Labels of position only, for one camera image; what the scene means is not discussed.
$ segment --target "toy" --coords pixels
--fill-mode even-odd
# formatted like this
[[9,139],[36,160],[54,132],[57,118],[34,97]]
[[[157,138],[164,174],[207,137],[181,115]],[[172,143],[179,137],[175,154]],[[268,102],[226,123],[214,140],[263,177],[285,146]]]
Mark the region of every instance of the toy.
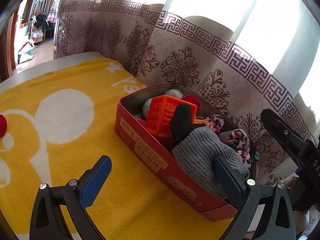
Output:
[[210,123],[209,123],[207,120],[195,119],[195,120],[193,121],[193,123],[195,123],[195,124],[204,123],[206,126],[210,127]]
[[172,154],[180,168],[206,192],[218,199],[227,197],[213,172],[212,160],[222,155],[238,175],[249,178],[249,170],[238,158],[234,149],[222,143],[218,136],[203,124],[192,124],[191,108],[186,103],[176,107],[171,129]]
[[138,121],[139,124],[141,124],[143,127],[146,127],[146,121],[140,119],[140,118],[136,118],[136,120]]
[[200,111],[200,102],[199,102],[199,100],[198,100],[196,97],[194,97],[194,96],[192,96],[192,95],[188,95],[188,96],[184,96],[183,98],[181,98],[181,100],[196,105],[196,106],[197,106],[197,112],[196,112],[196,114],[199,113],[199,111]]
[[233,130],[226,141],[226,145],[234,149],[237,155],[242,160],[244,166],[247,169],[251,167],[251,158],[250,158],[250,141],[247,134],[242,129]]
[[179,89],[170,89],[164,94],[177,99],[183,98],[183,93]]
[[142,107],[142,113],[144,117],[147,119],[148,118],[148,113],[149,113],[149,107],[151,103],[152,98],[148,99],[147,101],[144,102],[143,107]]
[[193,122],[196,117],[196,105],[168,95],[153,98],[146,124],[147,131],[155,137],[172,138],[170,121],[177,105],[182,103],[187,103],[191,107]]
[[4,136],[6,131],[7,131],[7,120],[2,114],[0,114],[0,137]]
[[209,128],[215,132],[216,135],[219,135],[223,125],[224,125],[224,120],[223,118],[218,115],[218,114],[214,114],[214,115],[209,115],[208,117],[204,117],[204,116],[198,116],[197,119],[199,120],[206,120],[209,122]]

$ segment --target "black clamp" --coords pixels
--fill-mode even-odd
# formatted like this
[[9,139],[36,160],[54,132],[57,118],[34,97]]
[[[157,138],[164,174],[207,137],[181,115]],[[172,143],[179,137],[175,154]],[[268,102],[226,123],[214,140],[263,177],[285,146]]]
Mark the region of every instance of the black clamp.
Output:
[[93,204],[111,166],[111,159],[102,156],[79,180],[72,179],[60,187],[41,184],[32,211],[30,239],[73,240],[61,212],[60,205],[64,205],[83,240],[105,240],[85,208]]

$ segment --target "black knit glove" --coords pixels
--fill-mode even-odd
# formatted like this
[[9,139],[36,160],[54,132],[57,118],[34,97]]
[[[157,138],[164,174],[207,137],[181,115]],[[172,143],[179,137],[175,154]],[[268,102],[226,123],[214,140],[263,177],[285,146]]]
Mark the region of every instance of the black knit glove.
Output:
[[216,156],[222,155],[231,168],[237,169],[246,179],[249,178],[249,171],[235,150],[223,144],[205,124],[192,124],[188,104],[176,107],[171,119],[171,130],[175,140],[172,153],[180,168],[215,198],[227,198],[213,173],[212,161]]

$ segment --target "green tag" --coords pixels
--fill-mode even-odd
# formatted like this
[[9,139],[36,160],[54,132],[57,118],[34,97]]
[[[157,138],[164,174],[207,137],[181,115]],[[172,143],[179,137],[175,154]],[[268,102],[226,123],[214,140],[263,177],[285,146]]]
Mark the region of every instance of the green tag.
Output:
[[257,161],[259,160],[259,154],[258,154],[257,152],[254,154],[253,159],[254,159],[254,160],[257,160]]

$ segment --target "red ball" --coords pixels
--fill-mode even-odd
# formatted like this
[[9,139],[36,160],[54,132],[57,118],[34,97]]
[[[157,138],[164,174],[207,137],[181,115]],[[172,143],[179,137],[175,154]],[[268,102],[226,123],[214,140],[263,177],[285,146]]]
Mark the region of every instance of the red ball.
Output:
[[7,120],[2,114],[0,114],[0,137],[4,136],[6,131],[7,131]]
[[140,118],[136,118],[136,120],[138,121],[138,123],[140,123],[143,127],[146,127],[146,121],[140,119]]
[[194,97],[194,96],[192,96],[192,95],[188,95],[188,96],[184,96],[183,98],[181,98],[181,100],[196,105],[196,106],[197,106],[196,114],[199,113],[199,111],[200,111],[200,102],[199,102],[199,100],[198,100],[196,97]]

